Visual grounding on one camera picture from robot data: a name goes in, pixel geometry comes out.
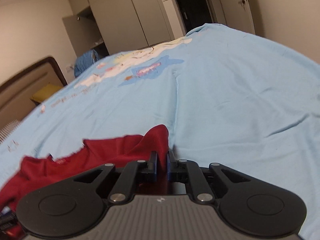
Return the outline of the dark red sweater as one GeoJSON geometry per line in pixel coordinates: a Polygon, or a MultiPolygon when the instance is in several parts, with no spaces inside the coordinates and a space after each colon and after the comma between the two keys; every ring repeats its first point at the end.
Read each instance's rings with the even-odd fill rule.
{"type": "Polygon", "coordinates": [[[16,213],[18,224],[1,239],[20,239],[25,232],[43,238],[84,233],[106,213],[108,199],[123,194],[132,199],[152,151],[158,153],[157,174],[167,169],[169,132],[164,125],[145,135],[89,140],[69,156],[54,159],[25,156],[20,169],[1,189],[1,208],[16,213]]]}

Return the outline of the light blue cartoon bed sheet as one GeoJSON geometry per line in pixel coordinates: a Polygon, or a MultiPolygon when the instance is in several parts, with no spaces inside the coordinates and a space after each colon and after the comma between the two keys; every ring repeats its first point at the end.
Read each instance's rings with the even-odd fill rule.
{"type": "Polygon", "coordinates": [[[306,203],[319,239],[319,64],[221,24],[101,59],[40,104],[1,144],[1,185],[22,161],[70,162],[91,139],[168,129],[176,157],[219,162],[306,203]]]}

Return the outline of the brown padded headboard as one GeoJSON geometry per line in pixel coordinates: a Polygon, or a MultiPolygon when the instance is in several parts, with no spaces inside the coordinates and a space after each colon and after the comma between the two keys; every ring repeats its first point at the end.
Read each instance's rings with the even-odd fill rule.
{"type": "Polygon", "coordinates": [[[23,69],[1,85],[1,128],[23,120],[36,107],[30,98],[48,84],[65,87],[67,81],[56,60],[49,56],[23,69]]]}

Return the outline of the blue garment on chair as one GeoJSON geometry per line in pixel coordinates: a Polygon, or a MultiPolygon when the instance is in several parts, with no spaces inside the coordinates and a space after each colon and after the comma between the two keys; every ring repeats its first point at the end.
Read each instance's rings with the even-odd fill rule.
{"type": "Polygon", "coordinates": [[[74,76],[77,78],[91,65],[99,60],[99,54],[96,50],[91,49],[78,57],[74,64],[74,76]]]}

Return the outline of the olive yellow pillow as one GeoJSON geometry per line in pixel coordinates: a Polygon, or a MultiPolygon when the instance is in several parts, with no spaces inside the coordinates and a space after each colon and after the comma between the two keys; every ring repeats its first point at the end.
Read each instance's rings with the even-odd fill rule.
{"type": "Polygon", "coordinates": [[[48,98],[50,98],[53,94],[55,94],[56,92],[61,90],[62,88],[63,88],[62,86],[52,85],[49,83],[48,85],[42,87],[40,90],[38,90],[36,93],[34,93],[30,97],[30,99],[33,102],[42,103],[45,100],[47,100],[48,98]]]}

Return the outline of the grey built-in wardrobe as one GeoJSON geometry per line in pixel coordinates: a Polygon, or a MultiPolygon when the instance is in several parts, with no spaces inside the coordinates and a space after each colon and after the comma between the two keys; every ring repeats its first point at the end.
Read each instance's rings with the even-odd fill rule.
{"type": "Polygon", "coordinates": [[[76,56],[98,48],[106,55],[185,35],[175,0],[68,0],[63,23],[76,56]]]}

